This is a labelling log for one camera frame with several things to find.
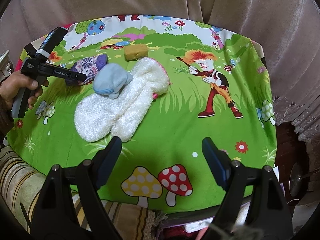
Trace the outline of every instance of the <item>cartoon face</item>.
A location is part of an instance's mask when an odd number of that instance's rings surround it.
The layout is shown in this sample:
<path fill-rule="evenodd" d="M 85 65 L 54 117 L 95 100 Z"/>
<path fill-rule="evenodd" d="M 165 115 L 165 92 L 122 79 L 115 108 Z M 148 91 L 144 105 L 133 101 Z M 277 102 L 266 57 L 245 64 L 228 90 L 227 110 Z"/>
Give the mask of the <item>cartoon face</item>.
<path fill-rule="evenodd" d="M 204 71 L 212 71 L 214 69 L 213 59 L 198 59 L 195 63 L 197 63 Z"/>

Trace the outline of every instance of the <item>white glove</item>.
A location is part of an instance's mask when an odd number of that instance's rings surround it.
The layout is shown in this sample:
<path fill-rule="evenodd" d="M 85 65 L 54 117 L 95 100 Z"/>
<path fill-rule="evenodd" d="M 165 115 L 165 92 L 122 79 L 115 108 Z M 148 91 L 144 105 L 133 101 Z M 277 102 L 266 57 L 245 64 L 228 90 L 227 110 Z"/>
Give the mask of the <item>white glove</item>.
<path fill-rule="evenodd" d="M 204 77 L 203 79 L 202 79 L 202 81 L 204 81 L 204 82 L 206 82 L 206 83 L 208 83 L 208 84 L 210 84 L 210 83 L 216 83 L 216 80 L 213 78 L 213 77 Z"/>
<path fill-rule="evenodd" d="M 197 74 L 198 72 L 197 72 L 197 68 L 196 67 L 194 67 L 194 66 L 190 66 L 189 67 L 189 73 L 191 74 L 191 75 L 195 75 L 195 74 Z"/>

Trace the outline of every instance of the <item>wooden floor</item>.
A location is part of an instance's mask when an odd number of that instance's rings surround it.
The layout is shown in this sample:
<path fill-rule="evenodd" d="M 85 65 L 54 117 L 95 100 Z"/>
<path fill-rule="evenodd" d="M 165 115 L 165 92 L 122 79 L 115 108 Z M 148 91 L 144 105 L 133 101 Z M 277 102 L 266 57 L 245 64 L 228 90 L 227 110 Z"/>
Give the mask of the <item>wooden floor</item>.
<path fill-rule="evenodd" d="M 303 186 L 299 194 L 292 197 L 289 192 L 289 177 L 294 163 L 302 167 L 303 174 L 308 173 L 309 159 L 304 142 L 298 141 L 298 135 L 294 132 L 294 126 L 289 123 L 282 123 L 276 127 L 277 153 L 276 166 L 279 167 L 279 180 L 283 182 L 287 201 L 301 199 L 308 189 L 308 179 L 303 180 Z M 292 201 L 289 205 L 296 205 L 297 201 Z"/>

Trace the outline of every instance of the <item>cartoon tablecloth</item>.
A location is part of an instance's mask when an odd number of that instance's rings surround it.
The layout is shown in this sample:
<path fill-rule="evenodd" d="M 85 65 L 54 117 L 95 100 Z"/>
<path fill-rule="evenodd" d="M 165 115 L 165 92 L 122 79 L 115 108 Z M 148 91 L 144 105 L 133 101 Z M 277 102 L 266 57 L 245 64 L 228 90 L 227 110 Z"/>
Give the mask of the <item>cartoon tablecloth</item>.
<path fill-rule="evenodd" d="M 32 44 L 37 48 L 44 38 Z M 167 213 L 220 204 L 224 191 L 201 152 L 205 137 L 247 166 L 274 164 L 269 75 L 244 36 L 178 18 L 113 16 L 71 25 L 48 61 L 71 68 L 84 57 L 106 54 L 109 62 L 130 70 L 135 62 L 125 61 L 124 46 L 142 43 L 149 57 L 164 66 L 171 85 L 123 144 L 107 184 L 99 190 L 102 199 Z M 26 56 L 23 51 L 20 60 Z M 75 166 L 92 158 L 111 139 L 88 143 L 76 132 L 76 105 L 93 93 L 92 84 L 67 87 L 54 77 L 49 82 L 34 109 L 15 120 L 8 134 L 13 149 L 45 174 L 55 163 Z"/>

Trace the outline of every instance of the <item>white polka dot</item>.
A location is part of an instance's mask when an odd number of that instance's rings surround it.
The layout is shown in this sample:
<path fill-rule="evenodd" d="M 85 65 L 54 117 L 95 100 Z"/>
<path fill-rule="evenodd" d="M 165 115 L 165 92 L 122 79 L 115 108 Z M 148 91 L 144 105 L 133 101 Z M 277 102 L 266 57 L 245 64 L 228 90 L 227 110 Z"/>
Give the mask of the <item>white polka dot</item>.
<path fill-rule="evenodd" d="M 162 174 L 163 175 L 167 175 L 169 173 L 169 169 L 164 169 L 163 171 L 162 171 Z"/>
<path fill-rule="evenodd" d="M 148 174 L 146 176 L 147 182 L 153 182 L 153 176 L 151 174 Z"/>
<path fill-rule="evenodd" d="M 171 182 L 175 182 L 175 181 L 177 180 L 176 175 L 171 174 L 171 175 L 169 176 L 169 180 L 170 180 Z"/>
<path fill-rule="evenodd" d="M 189 196 L 192 193 L 192 189 L 189 189 L 186 193 L 185 196 Z"/>
<path fill-rule="evenodd" d="M 132 184 L 132 185 L 130 186 L 130 189 L 131 189 L 132 191 L 138 191 L 138 190 L 139 190 L 139 186 L 138 186 L 137 184 Z"/>
<path fill-rule="evenodd" d="M 181 181 L 185 181 L 185 180 L 187 179 L 187 176 L 186 176 L 184 173 L 180 173 L 180 174 L 179 174 L 179 179 L 180 179 Z"/>
<path fill-rule="evenodd" d="M 161 180 L 161 184 L 165 187 L 169 186 L 169 182 L 166 179 Z"/>
<path fill-rule="evenodd" d="M 159 184 L 154 184 L 152 186 L 153 191 L 160 191 L 161 190 L 161 186 Z"/>
<path fill-rule="evenodd" d="M 146 172 L 146 169 L 144 167 L 138 167 L 138 171 L 140 173 L 145 173 Z"/>
<path fill-rule="evenodd" d="M 176 192 L 178 190 L 178 186 L 173 184 L 173 185 L 170 186 L 170 189 L 172 191 Z"/>
<path fill-rule="evenodd" d="M 127 195 L 129 195 L 129 196 L 133 196 L 133 192 L 131 192 L 131 191 L 126 191 L 125 192 Z"/>
<path fill-rule="evenodd" d="M 180 185 L 180 189 L 182 190 L 182 191 L 187 191 L 187 186 L 186 185 L 184 185 L 184 184 L 181 184 Z"/>
<path fill-rule="evenodd" d="M 158 193 L 155 193 L 155 192 L 152 192 L 150 194 L 150 198 L 158 198 L 159 197 L 159 194 Z"/>
<path fill-rule="evenodd" d="M 134 181 L 136 180 L 136 177 L 132 175 L 128 180 L 129 180 L 130 182 L 134 182 Z"/>
<path fill-rule="evenodd" d="M 143 186 L 143 187 L 141 188 L 141 190 L 142 190 L 142 192 L 143 192 L 144 194 L 148 194 L 148 193 L 149 193 L 149 188 L 148 188 L 147 186 Z"/>
<path fill-rule="evenodd" d="M 126 183 L 126 182 L 122 183 L 122 187 L 123 187 L 124 189 L 128 188 L 128 183 Z"/>
<path fill-rule="evenodd" d="M 144 177 L 143 177 L 142 175 L 138 175 L 138 176 L 137 176 L 137 180 L 138 180 L 138 182 L 140 182 L 140 183 L 144 183 Z"/>
<path fill-rule="evenodd" d="M 172 170 L 173 170 L 174 172 L 179 172 L 179 171 L 180 171 L 180 168 L 179 168 L 179 166 L 174 165 L 174 166 L 172 167 Z"/>

